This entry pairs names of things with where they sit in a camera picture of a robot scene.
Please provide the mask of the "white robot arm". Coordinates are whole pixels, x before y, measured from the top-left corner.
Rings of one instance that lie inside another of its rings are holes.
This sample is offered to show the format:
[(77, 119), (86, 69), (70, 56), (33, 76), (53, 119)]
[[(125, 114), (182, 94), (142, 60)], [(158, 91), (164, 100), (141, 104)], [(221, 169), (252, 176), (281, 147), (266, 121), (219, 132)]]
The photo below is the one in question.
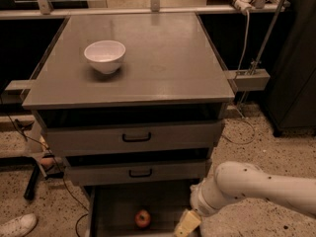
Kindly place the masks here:
[(250, 163), (220, 164), (210, 178), (191, 186), (190, 205), (174, 230), (175, 237), (189, 237), (204, 217), (245, 198), (260, 198), (314, 218), (316, 180), (265, 173)]

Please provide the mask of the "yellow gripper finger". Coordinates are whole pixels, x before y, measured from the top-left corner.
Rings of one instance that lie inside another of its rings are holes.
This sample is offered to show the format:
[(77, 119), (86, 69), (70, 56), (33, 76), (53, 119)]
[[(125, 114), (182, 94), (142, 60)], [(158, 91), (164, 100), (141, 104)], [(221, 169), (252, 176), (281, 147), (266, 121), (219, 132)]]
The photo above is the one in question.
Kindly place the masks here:
[(175, 227), (175, 237), (188, 237), (201, 224), (201, 217), (193, 210), (185, 210)]

